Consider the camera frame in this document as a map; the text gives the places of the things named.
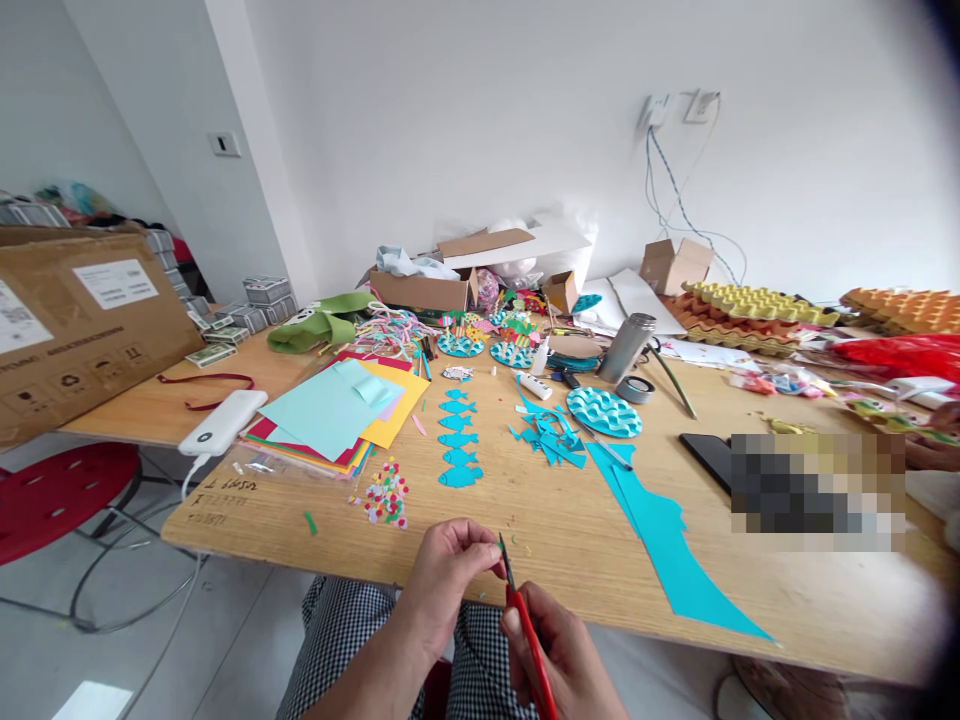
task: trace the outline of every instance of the tape roll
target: tape roll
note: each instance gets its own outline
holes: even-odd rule
[[[652,382],[638,378],[636,375],[627,375],[627,377],[617,385],[615,392],[628,403],[646,405],[650,402],[650,398],[653,397],[654,390],[656,390],[656,388],[653,387]]]

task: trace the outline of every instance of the green felt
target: green felt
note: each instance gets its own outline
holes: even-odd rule
[[[376,298],[367,292],[353,292],[327,298],[320,302],[320,309],[303,322],[281,325],[267,336],[267,345],[276,352],[304,353],[320,343],[344,345],[353,342],[356,326],[346,315],[365,310]]]

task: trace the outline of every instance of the stack of colored paper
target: stack of colored paper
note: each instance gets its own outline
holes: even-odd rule
[[[340,353],[306,382],[261,409],[246,440],[272,454],[352,478],[373,445],[390,447],[427,381],[403,360]]]

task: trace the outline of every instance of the wooden table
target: wooden table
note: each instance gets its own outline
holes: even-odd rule
[[[188,360],[163,372],[170,379],[239,373],[253,378],[256,389],[273,400],[309,377],[322,361],[314,353],[286,355],[267,347],[267,333],[262,332],[243,343],[239,352],[206,368],[198,368]],[[184,407],[206,405],[222,400],[233,390],[246,387],[239,380],[199,380],[176,385],[163,384],[156,378],[144,380],[60,428],[60,432],[136,443],[176,447],[200,421],[204,412]]]
[[[751,619],[772,634],[774,645],[677,617],[624,513],[596,465],[550,468],[540,453],[515,441],[508,424],[521,429],[514,410],[515,380],[503,366],[490,375],[493,360],[442,356],[433,363],[434,381],[426,410],[415,411],[429,437],[408,421],[393,447],[371,458],[359,490],[389,458],[411,488],[410,529],[371,525],[362,507],[348,504],[351,485],[312,478],[294,466],[274,475],[241,477],[233,469],[252,456],[245,448],[229,453],[210,477],[171,515],[163,528],[170,543],[205,552],[362,580],[403,585],[423,531],[433,523],[469,515],[503,531],[518,582],[543,585],[584,619],[644,635],[788,663],[907,684],[923,682],[949,627],[945,596],[956,570],[937,523],[909,502],[908,518],[928,528],[911,532],[907,553],[786,553],[766,551],[760,536],[731,532],[729,500],[682,448],[681,432],[765,433],[758,414],[802,422],[823,432],[870,432],[867,425],[829,401],[764,397],[731,388],[726,373],[680,362],[680,378],[700,420],[691,419],[662,368],[640,371],[654,382],[655,399],[640,414],[643,433],[635,439],[634,465],[645,486],[677,500],[689,527],[687,541],[709,576]],[[447,468],[446,432],[438,405],[456,386],[440,377],[447,361],[477,368],[460,386],[476,401],[473,416],[484,477],[473,487],[453,489],[437,478]],[[597,381],[584,380],[587,384]],[[556,388],[551,404],[563,403]],[[318,412],[329,411],[318,408]],[[311,536],[304,512],[319,528]],[[492,574],[471,585],[470,600],[502,604],[503,584]]]

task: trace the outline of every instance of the plaid pants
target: plaid pants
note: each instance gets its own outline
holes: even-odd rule
[[[303,599],[306,637],[277,720],[299,720],[333,686],[395,605],[392,589],[317,577]],[[497,608],[466,603],[460,608],[453,635],[448,718],[537,717],[532,706],[520,707],[510,687],[507,641],[497,628],[499,621]],[[421,688],[411,718],[423,717],[423,704]]]

